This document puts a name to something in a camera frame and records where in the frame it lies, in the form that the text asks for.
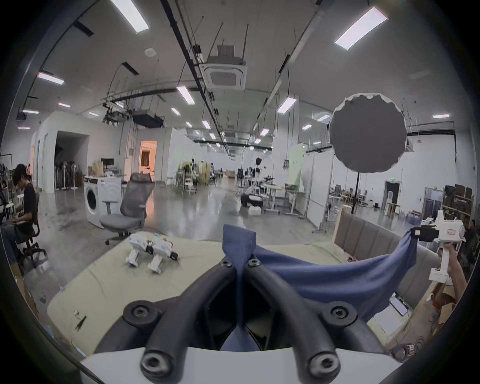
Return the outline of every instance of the white desk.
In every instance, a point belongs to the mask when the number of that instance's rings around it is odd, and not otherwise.
[[[275,195],[277,191],[281,191],[283,188],[275,184],[264,184],[264,186],[268,189],[268,195],[272,197],[272,206],[270,208],[265,208],[264,211],[277,212],[280,214],[280,210],[275,208]]]

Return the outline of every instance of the pipe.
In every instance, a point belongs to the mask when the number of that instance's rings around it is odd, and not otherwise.
[[[215,119],[215,116],[213,115],[213,112],[212,112],[210,106],[208,105],[207,99],[205,97],[205,92],[202,90],[202,85],[200,84],[200,80],[198,79],[197,72],[196,72],[195,67],[193,65],[193,61],[190,58],[190,55],[188,54],[187,47],[185,46],[185,42],[183,41],[180,30],[177,26],[177,21],[175,20],[175,17],[173,16],[172,8],[170,7],[170,4],[168,3],[168,0],[160,0],[160,2],[162,3],[165,14],[167,15],[168,21],[170,22],[170,27],[172,28],[173,33],[175,34],[175,37],[177,38],[178,44],[180,45],[180,48],[183,52],[185,60],[187,61],[188,67],[190,68],[190,72],[192,73],[192,76],[195,80],[195,83],[197,84],[197,87],[200,89],[199,90],[200,95],[202,96],[202,99],[203,99],[203,101],[204,101],[204,103],[205,103],[205,105],[208,109],[208,113],[210,113],[210,117],[211,117],[213,123],[215,124],[216,131],[218,132],[218,136],[220,136],[220,140],[221,140],[221,142],[222,142],[222,144],[223,144],[223,146],[224,146],[224,148],[227,152],[227,155],[228,155],[228,157],[230,157],[230,153],[228,151],[227,145],[226,145],[226,143],[225,143],[225,141],[222,137],[222,134],[221,134],[220,129],[218,127],[218,123]],[[183,20],[183,16],[180,12],[180,5],[178,4],[178,0],[175,0],[175,3],[176,3],[177,8],[179,10],[180,19],[182,20],[183,27],[185,28],[185,33],[187,34],[188,41],[190,43],[190,46],[192,46],[192,42],[190,41],[190,36],[188,35],[188,31],[187,31],[187,27],[185,25],[185,21]]]
[[[334,0],[324,0],[319,5],[319,7],[315,11],[315,13],[313,14],[313,17],[310,19],[307,27],[303,30],[303,33],[301,34],[300,39],[298,40],[298,43],[296,44],[292,53],[290,54],[290,57],[288,58],[285,65],[283,66],[283,69],[281,70],[280,75],[278,76],[278,80],[276,81],[276,83],[275,83],[275,85],[272,89],[272,92],[270,92],[269,97],[264,102],[264,104],[262,106],[262,110],[258,114],[257,119],[253,123],[253,126],[255,126],[255,124],[258,123],[258,120],[260,119],[260,116],[266,110],[266,108],[268,107],[268,105],[272,101],[273,97],[277,93],[278,89],[280,88],[280,85],[282,84],[282,74],[283,74],[283,72],[285,71],[285,69],[289,70],[293,66],[293,63],[295,62],[295,59],[300,54],[301,50],[305,46],[309,37],[312,35],[313,31],[315,30],[315,28],[319,24],[320,20],[325,16],[326,11],[328,11],[328,9],[332,6],[333,3],[334,3]]]
[[[419,125],[429,125],[429,124],[438,124],[438,123],[445,123],[453,121],[439,121],[433,123],[423,123]],[[428,135],[453,135],[453,140],[455,142],[455,161],[456,161],[456,132],[453,129],[428,129],[423,131],[416,131],[416,132],[408,132],[407,136],[428,136]]]

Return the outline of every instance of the washing machine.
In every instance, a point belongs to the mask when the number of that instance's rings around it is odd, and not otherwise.
[[[120,213],[122,201],[122,177],[84,177],[85,209],[87,220],[93,225],[102,228],[100,216],[107,215],[107,205],[103,201],[110,201],[110,212]]]

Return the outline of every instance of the black t-shirt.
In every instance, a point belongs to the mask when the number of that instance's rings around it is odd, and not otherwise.
[[[36,205],[36,196],[35,196],[35,189],[32,183],[28,183],[24,190],[24,215],[27,213],[33,214],[35,211]],[[22,223],[17,225],[20,232],[24,235],[30,234],[32,231],[33,221],[29,220],[26,223]]]

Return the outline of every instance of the office chair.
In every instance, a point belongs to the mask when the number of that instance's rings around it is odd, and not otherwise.
[[[106,240],[106,245],[110,244],[110,240],[123,240],[131,235],[131,231],[144,226],[146,204],[154,186],[155,183],[149,173],[132,173],[120,206],[121,213],[111,213],[110,204],[118,204],[117,202],[103,201],[107,205],[108,214],[99,218],[100,224],[105,229],[119,234]]]
[[[36,262],[33,258],[34,253],[43,252],[45,257],[47,256],[47,251],[45,251],[43,248],[40,248],[38,242],[33,242],[33,238],[38,237],[38,235],[40,234],[40,226],[38,225],[38,202],[40,201],[40,194],[38,192],[35,193],[35,198],[35,211],[33,212],[32,222],[36,226],[36,231],[32,226],[32,232],[30,233],[29,238],[25,242],[26,248],[23,248],[23,255],[21,255],[20,260],[17,260],[18,263],[23,263],[23,261],[27,257],[30,257],[33,268],[36,268]]]

